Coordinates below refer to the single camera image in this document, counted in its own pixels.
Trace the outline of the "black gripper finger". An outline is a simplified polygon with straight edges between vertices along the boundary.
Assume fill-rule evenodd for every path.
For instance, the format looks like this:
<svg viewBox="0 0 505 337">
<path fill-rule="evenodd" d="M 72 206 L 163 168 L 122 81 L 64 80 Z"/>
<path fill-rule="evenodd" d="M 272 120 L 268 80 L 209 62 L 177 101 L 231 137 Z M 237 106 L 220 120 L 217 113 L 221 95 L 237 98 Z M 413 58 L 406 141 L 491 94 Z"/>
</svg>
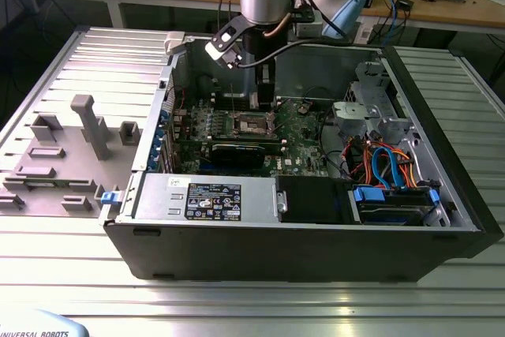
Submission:
<svg viewBox="0 0 505 337">
<path fill-rule="evenodd" d="M 268 74 L 256 73 L 257 101 L 260 110 L 270 110 L 275 97 L 275 80 Z"/>
</svg>

